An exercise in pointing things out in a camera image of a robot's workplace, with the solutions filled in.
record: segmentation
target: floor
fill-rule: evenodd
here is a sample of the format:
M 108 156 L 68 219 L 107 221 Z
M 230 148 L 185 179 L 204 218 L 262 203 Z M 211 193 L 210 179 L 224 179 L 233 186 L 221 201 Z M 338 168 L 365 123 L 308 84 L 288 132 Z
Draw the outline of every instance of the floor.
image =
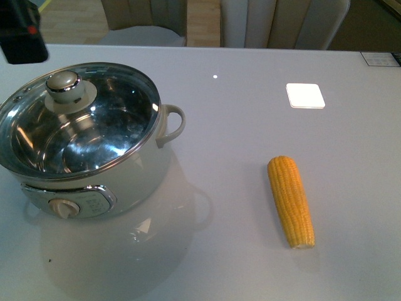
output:
M 188 0 L 187 46 L 220 47 L 220 0 Z M 46 43 L 97 44 L 108 31 L 100 0 L 52 0 L 41 12 Z

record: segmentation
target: black object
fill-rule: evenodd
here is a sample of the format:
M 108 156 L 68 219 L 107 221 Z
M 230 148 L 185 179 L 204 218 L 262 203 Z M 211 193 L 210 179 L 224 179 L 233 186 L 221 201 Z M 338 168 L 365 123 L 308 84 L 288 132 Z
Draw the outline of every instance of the black object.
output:
M 41 63 L 48 52 L 38 7 L 27 0 L 0 1 L 0 46 L 10 64 Z

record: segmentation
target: pot handle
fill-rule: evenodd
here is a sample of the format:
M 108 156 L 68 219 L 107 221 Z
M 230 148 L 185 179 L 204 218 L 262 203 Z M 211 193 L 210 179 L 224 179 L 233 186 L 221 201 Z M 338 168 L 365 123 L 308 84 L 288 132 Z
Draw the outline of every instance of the pot handle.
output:
M 167 128 L 167 117 L 170 115 L 170 113 L 176 113 L 176 114 L 180 115 L 181 124 L 178 127 L 178 129 L 175 130 L 174 132 L 164 135 L 166 128 Z M 184 111 L 181 110 L 180 108 L 176 107 L 175 105 L 163 105 L 163 114 L 165 115 L 164 123 L 162 124 L 159 134 L 156 137 L 156 144 L 159 149 L 163 148 L 164 144 L 177 138 L 182 133 L 182 131 L 184 130 L 184 127 L 185 127 Z

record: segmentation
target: control panel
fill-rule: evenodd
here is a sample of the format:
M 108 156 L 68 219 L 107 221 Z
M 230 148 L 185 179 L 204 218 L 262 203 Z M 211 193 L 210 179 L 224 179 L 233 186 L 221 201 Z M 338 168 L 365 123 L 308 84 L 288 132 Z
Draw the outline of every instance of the control panel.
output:
M 105 186 L 45 190 L 22 184 L 21 189 L 36 207 L 60 218 L 92 218 L 109 212 L 117 202 Z

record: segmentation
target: glass lid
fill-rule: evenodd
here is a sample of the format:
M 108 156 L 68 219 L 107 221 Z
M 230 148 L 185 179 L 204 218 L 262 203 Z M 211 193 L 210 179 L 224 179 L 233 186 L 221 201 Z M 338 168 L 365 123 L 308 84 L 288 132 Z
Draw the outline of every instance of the glass lid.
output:
M 157 89 L 140 71 L 69 66 L 31 81 L 0 107 L 0 163 L 43 179 L 87 176 L 138 150 L 159 116 Z

